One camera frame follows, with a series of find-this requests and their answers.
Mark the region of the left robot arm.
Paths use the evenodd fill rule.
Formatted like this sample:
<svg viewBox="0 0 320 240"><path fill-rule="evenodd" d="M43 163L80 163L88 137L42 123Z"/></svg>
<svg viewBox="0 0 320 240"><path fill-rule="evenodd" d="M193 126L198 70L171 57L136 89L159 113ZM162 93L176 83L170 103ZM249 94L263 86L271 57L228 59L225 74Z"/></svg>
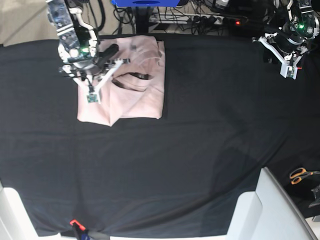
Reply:
<svg viewBox="0 0 320 240"><path fill-rule="evenodd" d="M263 51L263 61L277 64L279 54L290 64L297 62L299 69L303 66L304 58L318 45L313 43L320 33L320 22L315 16L311 0L289 0L282 10L276 10L263 26L264 35L253 38L253 42L265 40L274 50Z"/></svg>

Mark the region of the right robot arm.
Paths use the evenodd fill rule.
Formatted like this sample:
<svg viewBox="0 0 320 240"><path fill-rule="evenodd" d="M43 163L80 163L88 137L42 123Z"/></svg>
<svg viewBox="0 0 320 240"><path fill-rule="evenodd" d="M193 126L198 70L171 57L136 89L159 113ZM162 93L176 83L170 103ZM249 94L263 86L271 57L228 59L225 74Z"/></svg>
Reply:
<svg viewBox="0 0 320 240"><path fill-rule="evenodd" d="M116 43L100 49L98 31L83 19L84 4L78 0L47 0L47 16L59 39L60 68L80 81L101 79L116 65L120 47Z"/></svg>

